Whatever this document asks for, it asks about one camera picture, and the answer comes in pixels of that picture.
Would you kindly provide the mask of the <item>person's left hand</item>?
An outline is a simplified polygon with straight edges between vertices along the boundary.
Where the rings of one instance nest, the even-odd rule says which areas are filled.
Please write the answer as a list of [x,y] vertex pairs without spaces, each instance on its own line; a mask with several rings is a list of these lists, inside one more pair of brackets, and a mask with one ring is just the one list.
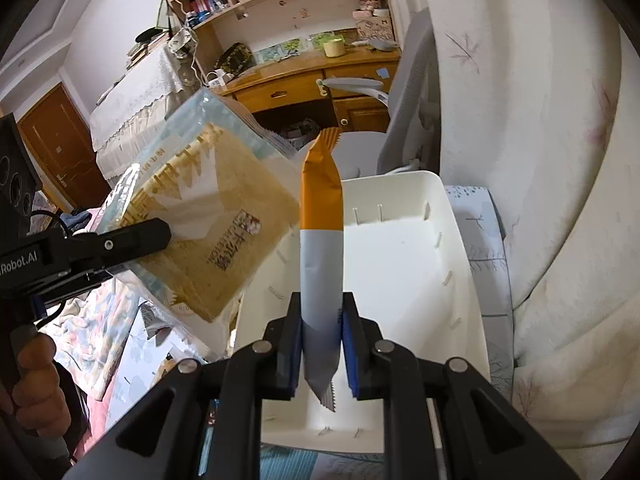
[[1,409],[40,437],[60,438],[72,418],[54,366],[55,344],[46,334],[35,336],[18,355],[25,375],[8,393],[1,387]]

